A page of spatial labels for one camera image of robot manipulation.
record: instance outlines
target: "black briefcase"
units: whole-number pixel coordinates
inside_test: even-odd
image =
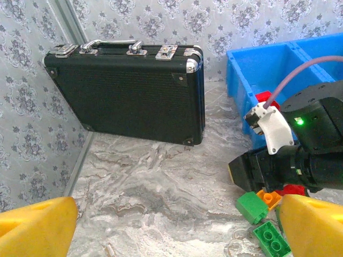
[[[205,128],[199,46],[94,40],[57,46],[47,72],[89,131],[183,145]]]

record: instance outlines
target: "marble floor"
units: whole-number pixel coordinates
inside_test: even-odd
[[[72,194],[79,218],[69,257],[264,256],[227,171],[250,140],[225,83],[205,91],[199,146],[95,135]],[[316,197],[343,204],[340,191]],[[268,219],[276,224],[273,212]]]

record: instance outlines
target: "patterned wallpaper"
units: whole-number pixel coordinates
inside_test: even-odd
[[[46,1],[0,0],[0,212],[61,196],[87,136],[42,67],[63,42]]]
[[[206,77],[225,78],[228,49],[343,32],[343,0],[69,0],[87,39],[198,44]]]

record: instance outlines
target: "briefcase handle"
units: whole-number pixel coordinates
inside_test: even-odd
[[[95,50],[94,48],[99,46],[100,44],[104,45],[116,45],[116,44],[128,44],[129,45],[129,52],[132,53],[133,55],[141,55],[144,52],[144,55],[146,52],[141,49],[143,46],[144,42],[142,40],[101,40],[101,39],[96,39],[89,41],[88,43],[82,44],[80,46],[80,54],[96,54],[98,51]]]

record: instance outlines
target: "blue plastic bin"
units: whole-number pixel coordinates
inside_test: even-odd
[[[251,136],[253,148],[266,145],[265,138],[257,135],[244,120],[244,115],[258,101],[256,94],[273,92],[276,86],[299,65],[308,60],[291,43],[279,43],[255,48],[227,51],[227,89],[241,115],[245,134]],[[298,91],[327,81],[317,67],[310,67],[297,75],[281,92],[276,101],[282,104]]]
[[[309,61],[326,55],[343,56],[343,34],[313,37],[297,40],[291,44]],[[327,82],[343,79],[343,63],[327,62],[316,65],[318,70],[327,77]]]

